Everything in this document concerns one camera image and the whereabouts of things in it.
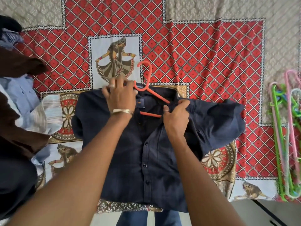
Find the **white flower motif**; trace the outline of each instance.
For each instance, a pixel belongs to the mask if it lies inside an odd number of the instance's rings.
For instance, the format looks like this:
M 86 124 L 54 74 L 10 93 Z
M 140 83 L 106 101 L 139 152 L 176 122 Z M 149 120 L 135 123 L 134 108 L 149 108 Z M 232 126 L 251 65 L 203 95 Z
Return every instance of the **white flower motif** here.
M 222 152 L 219 149 L 208 152 L 202 159 L 202 163 L 206 165 L 206 167 L 215 167 L 218 168 L 219 164 L 222 162 Z
M 68 128 L 68 131 L 72 128 L 71 118 L 74 116 L 74 106 L 63 107 L 63 128 Z

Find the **brown garment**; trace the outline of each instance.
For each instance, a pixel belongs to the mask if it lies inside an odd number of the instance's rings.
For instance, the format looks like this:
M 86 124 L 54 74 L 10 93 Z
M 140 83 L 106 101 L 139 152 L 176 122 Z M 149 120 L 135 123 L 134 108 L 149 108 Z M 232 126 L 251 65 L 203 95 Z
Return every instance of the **brown garment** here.
M 24 74 L 37 75 L 47 70 L 37 59 L 0 48 L 0 77 L 21 77 Z M 49 135 L 26 131 L 15 125 L 20 116 L 9 106 L 7 97 L 0 92 L 0 136 L 22 148 L 28 158 L 32 158 L 47 145 Z

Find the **person's leg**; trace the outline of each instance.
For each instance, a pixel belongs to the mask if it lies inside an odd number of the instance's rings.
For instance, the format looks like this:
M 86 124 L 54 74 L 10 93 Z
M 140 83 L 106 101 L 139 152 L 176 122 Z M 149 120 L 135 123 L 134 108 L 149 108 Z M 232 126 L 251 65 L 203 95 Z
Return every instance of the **person's leg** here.
M 146 226 L 148 211 L 122 212 L 116 226 Z
M 155 213 L 155 226 L 182 226 L 179 212 L 163 210 L 161 213 Z

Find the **bracelet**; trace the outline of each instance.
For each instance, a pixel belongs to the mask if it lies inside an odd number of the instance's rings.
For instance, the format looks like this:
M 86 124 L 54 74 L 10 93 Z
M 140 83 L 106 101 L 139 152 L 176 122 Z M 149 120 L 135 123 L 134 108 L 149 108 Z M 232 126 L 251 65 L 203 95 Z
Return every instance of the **bracelet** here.
M 119 113 L 119 112 L 123 112 L 123 113 L 127 113 L 127 114 L 131 114 L 133 115 L 134 114 L 134 111 L 131 111 L 129 109 L 113 109 L 113 112 L 111 112 L 111 115 L 115 114 L 115 113 Z

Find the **orange hanger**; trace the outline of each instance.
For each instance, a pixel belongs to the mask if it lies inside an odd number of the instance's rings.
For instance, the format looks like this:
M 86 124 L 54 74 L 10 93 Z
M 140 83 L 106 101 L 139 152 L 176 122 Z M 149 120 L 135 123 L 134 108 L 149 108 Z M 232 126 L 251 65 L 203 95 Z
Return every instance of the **orange hanger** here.
M 136 85 L 136 81 L 134 81 L 134 88 L 138 91 L 148 91 L 150 92 L 151 94 L 155 95 L 157 98 L 161 99 L 162 101 L 166 102 L 167 104 L 170 103 L 170 101 L 168 101 L 167 99 L 165 99 L 164 97 L 160 96 L 159 94 L 157 94 L 156 92 L 152 91 L 150 88 L 149 88 L 149 84 L 150 84 L 150 80 L 151 80 L 151 74 L 152 74 L 152 70 L 153 70 L 153 67 L 151 65 L 151 63 L 149 61 L 141 61 L 137 64 L 137 66 L 141 66 L 141 64 L 144 64 L 145 66 L 149 66 L 149 71 L 148 71 L 148 77 L 146 79 L 146 85 L 144 88 L 140 89 L 137 87 Z M 158 114 L 154 114 L 154 113 L 146 113 L 146 112 L 140 112 L 140 114 L 142 115 L 147 115 L 147 116 L 151 116 L 151 117 L 158 117 L 160 118 L 161 115 L 158 115 Z

